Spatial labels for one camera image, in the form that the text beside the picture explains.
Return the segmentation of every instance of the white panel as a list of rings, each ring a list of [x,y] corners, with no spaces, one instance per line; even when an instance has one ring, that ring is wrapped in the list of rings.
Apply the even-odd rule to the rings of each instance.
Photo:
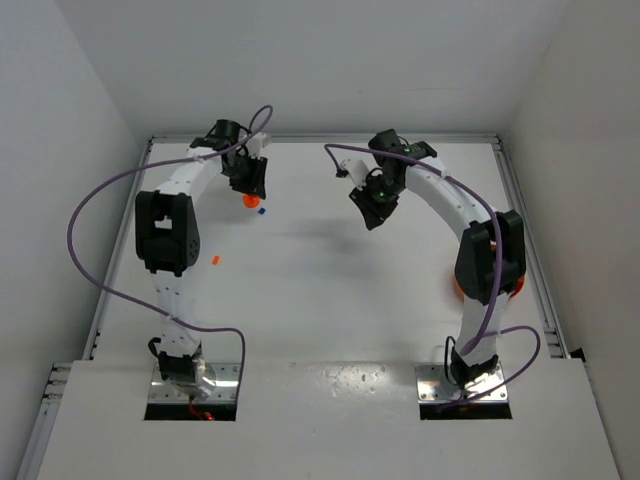
[[[435,148],[452,175],[507,208],[491,145]],[[155,145],[151,162],[183,149]],[[617,478],[582,365],[550,359],[546,346],[509,389],[513,420],[421,422],[413,363],[441,360],[460,328],[455,235],[410,192],[368,232],[352,182],[335,178],[321,144],[273,144],[265,155],[264,215],[223,177],[196,208],[196,315],[247,335],[238,421],[144,422],[146,343],[161,320],[111,298],[95,360],[74,366],[40,480]],[[143,188],[170,172],[149,170]],[[155,301],[133,228],[115,286]],[[520,323],[541,330],[529,284],[505,309],[505,326]],[[239,356],[231,335],[204,342],[210,359]],[[507,373],[533,350],[526,333],[498,342]]]
[[[509,147],[572,348],[624,478],[638,478],[640,3],[573,2]]]
[[[98,298],[65,248],[74,206],[140,145],[51,1],[0,13],[0,479],[15,478],[54,361],[79,358]],[[97,199],[78,250],[104,274],[127,183]]]
[[[125,117],[193,132],[496,131],[567,0],[58,0]]]

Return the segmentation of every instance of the orange object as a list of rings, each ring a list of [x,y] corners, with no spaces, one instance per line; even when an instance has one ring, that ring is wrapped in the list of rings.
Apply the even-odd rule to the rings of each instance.
[[[516,289],[511,294],[509,299],[511,299],[511,298],[515,297],[517,294],[519,294],[520,290],[522,290],[522,287],[524,287],[524,275],[518,279],[518,283],[516,284]],[[453,275],[453,290],[456,292],[456,297],[458,297],[460,300],[464,299],[464,293],[462,292],[462,289],[460,288],[460,285],[458,284],[458,280],[456,280],[455,274]]]
[[[247,208],[256,208],[260,205],[260,199],[258,197],[254,197],[253,195],[243,195],[242,201],[244,206]]]

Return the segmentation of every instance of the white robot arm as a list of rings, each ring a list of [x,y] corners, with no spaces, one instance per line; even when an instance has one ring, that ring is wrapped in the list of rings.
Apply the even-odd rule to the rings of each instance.
[[[151,272],[160,308],[184,322],[199,326],[193,299],[187,294],[190,267],[200,252],[195,205],[219,174],[229,177],[231,188],[265,198],[267,159],[260,155],[268,144],[265,134],[251,138],[240,151],[203,160],[201,157],[238,143],[241,126],[219,120],[203,138],[190,145],[194,161],[180,166],[154,191],[136,196],[136,252]],[[149,342],[158,358],[164,380],[182,387],[196,387],[202,374],[201,335],[165,319],[164,330]]]
[[[369,148],[393,152],[421,160],[446,172],[437,153],[425,142],[403,145],[394,130],[377,134]],[[406,188],[425,200],[453,230],[460,242],[455,274],[464,292],[464,310],[460,334],[452,352],[451,374],[463,388],[483,373],[493,371],[498,356],[496,336],[483,337],[471,351],[464,351],[477,335],[489,306],[493,282],[493,226],[485,208],[462,189],[439,175],[419,166],[374,155],[378,168],[369,170],[362,160],[346,160],[338,176],[349,176],[355,184],[350,198],[362,212],[369,230],[381,225],[397,206],[399,194]],[[503,272],[500,293],[486,332],[500,330],[500,319],[509,296],[525,273],[524,230],[520,216],[514,212],[496,213],[502,230]]]

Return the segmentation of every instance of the rectangular slot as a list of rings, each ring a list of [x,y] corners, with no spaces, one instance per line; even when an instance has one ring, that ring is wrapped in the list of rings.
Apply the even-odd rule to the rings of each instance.
[[[420,405],[420,420],[511,420],[512,418],[508,403],[471,403],[449,408]]]
[[[503,382],[500,364],[491,374],[485,374],[465,385],[462,393],[444,376],[442,364],[416,365],[418,405],[420,420],[510,420],[511,408],[507,387],[502,386],[467,405],[445,406],[461,395],[472,397],[500,385]]]
[[[234,405],[196,404],[193,406],[204,420],[210,414],[215,422],[235,422],[236,408]],[[174,420],[174,421],[202,421],[189,409],[189,404],[184,403],[150,403],[144,413],[145,420]]]
[[[187,394],[162,380],[158,365],[153,370],[145,420],[235,422],[240,364],[205,364],[202,386]],[[194,396],[189,405],[189,395]]]

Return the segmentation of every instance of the white tabletop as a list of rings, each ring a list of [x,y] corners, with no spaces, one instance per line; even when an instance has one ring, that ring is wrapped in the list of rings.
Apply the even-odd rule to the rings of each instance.
[[[452,175],[509,208],[491,145],[434,147]],[[184,151],[156,144],[149,161]],[[441,361],[460,327],[453,233],[410,192],[368,232],[321,144],[276,143],[266,156],[264,215],[224,177],[196,208],[196,315],[248,340],[237,421],[143,421],[146,343],[160,322],[110,298],[95,360],[74,365],[40,479],[617,478],[582,365],[546,346],[509,387],[513,420],[421,422],[413,365]],[[143,189],[171,171],[148,171]],[[133,228],[119,254],[114,286],[155,302]],[[518,324],[542,333],[529,284],[505,312],[503,325]],[[499,340],[507,374],[533,346],[527,333]],[[232,334],[207,336],[204,350],[239,359]]]

